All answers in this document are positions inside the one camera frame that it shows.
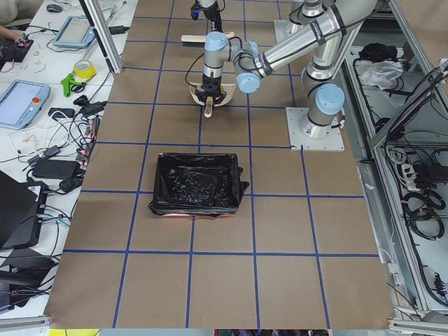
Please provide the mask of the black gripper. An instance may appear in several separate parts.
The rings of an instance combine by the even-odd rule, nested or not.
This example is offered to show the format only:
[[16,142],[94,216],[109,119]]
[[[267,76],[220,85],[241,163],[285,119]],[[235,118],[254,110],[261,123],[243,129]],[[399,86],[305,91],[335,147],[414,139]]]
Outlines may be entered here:
[[190,16],[196,21],[200,13],[214,23],[221,23],[221,9],[217,1],[195,1],[190,7]]
[[213,104],[223,105],[226,98],[226,91],[221,91],[222,77],[202,76],[202,89],[195,89],[195,102],[197,104],[206,104],[208,94],[213,94]]

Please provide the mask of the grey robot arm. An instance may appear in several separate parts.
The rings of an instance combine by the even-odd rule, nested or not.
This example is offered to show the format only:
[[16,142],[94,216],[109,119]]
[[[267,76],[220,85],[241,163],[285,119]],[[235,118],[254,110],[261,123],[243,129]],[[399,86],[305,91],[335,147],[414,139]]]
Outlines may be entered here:
[[195,0],[190,7],[190,16],[196,21],[200,13],[203,13],[205,18],[215,25],[221,23],[221,8],[216,0]]
[[214,107],[232,97],[231,90],[221,84],[224,63],[234,65],[236,82],[231,88],[251,94],[262,79],[310,52],[314,56],[304,70],[306,78],[315,84],[327,83],[375,6],[375,1],[297,1],[290,12],[290,31],[265,52],[258,52],[252,41],[210,31],[204,42],[202,82],[191,85],[192,98],[211,116]]

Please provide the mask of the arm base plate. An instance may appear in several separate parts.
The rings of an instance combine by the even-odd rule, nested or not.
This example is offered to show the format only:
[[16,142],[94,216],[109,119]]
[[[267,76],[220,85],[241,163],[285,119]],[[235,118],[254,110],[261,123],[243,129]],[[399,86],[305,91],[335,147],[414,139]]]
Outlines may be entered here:
[[290,149],[294,151],[344,151],[344,142],[337,117],[321,127],[308,119],[309,108],[287,107],[286,120]]
[[274,21],[274,32],[276,43],[282,42],[284,39],[289,38],[291,35],[295,34],[298,30],[298,25],[291,22],[290,20],[275,20]]

